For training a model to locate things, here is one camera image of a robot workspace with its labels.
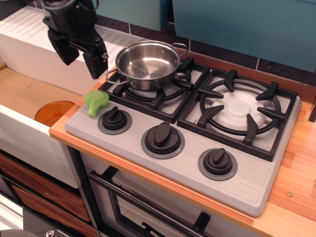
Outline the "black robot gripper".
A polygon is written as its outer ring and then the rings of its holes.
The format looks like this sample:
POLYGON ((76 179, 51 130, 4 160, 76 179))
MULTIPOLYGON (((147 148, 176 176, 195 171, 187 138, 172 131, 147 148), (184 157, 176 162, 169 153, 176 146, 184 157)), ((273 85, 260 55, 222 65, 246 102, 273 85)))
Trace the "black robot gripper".
POLYGON ((99 79, 108 69, 106 47, 95 30, 99 1, 42 0, 41 4, 46 11, 43 22, 49 28, 48 38, 61 60, 70 65, 82 51, 92 78, 99 79))

